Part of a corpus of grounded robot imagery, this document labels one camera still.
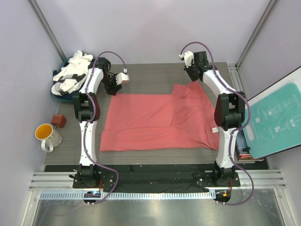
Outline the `pink t-shirt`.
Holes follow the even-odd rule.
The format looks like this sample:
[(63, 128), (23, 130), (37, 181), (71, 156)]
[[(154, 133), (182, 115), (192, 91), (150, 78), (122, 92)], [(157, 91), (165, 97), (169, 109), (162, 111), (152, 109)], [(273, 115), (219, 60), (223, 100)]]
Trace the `pink t-shirt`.
[(171, 94), (111, 98), (100, 151), (208, 148), (218, 150), (214, 107), (200, 83), (175, 84)]

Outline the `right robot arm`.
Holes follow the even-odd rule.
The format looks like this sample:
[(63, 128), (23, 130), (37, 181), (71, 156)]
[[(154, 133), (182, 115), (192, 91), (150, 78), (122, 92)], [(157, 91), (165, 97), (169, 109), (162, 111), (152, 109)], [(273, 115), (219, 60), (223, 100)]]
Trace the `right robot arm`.
[(231, 86), (220, 76), (215, 66), (210, 66), (205, 51), (180, 55), (184, 61), (184, 70), (192, 81), (205, 83), (217, 97), (214, 121), (219, 132), (219, 149), (212, 173), (199, 174), (199, 187), (239, 187), (240, 181), (232, 155), (238, 131), (245, 120), (245, 102), (243, 92), (232, 91)]

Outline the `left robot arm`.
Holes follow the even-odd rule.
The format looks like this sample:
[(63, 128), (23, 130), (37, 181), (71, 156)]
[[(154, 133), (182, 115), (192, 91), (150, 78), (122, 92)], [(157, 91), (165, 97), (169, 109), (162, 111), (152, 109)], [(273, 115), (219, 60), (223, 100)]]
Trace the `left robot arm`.
[(122, 89), (117, 83), (117, 74), (111, 73), (111, 63), (104, 57), (94, 60), (88, 67), (87, 79), (79, 92), (73, 94), (75, 117), (81, 131), (81, 154), (77, 172), (73, 176), (74, 188), (94, 188), (100, 184), (100, 174), (96, 165), (95, 134), (100, 118), (100, 106), (96, 92), (100, 83), (104, 84), (108, 95), (116, 95)]

